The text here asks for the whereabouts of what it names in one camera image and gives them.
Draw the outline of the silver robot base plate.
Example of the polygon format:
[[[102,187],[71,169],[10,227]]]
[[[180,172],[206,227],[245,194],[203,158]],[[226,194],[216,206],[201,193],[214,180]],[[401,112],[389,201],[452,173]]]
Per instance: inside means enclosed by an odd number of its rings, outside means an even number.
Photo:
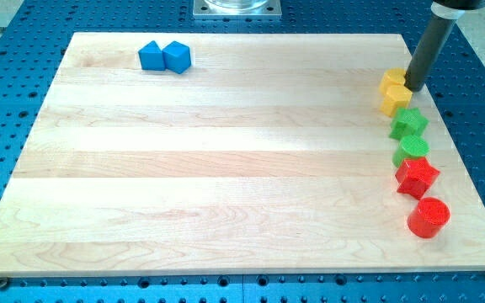
[[[194,0],[193,19],[280,19],[280,0]]]

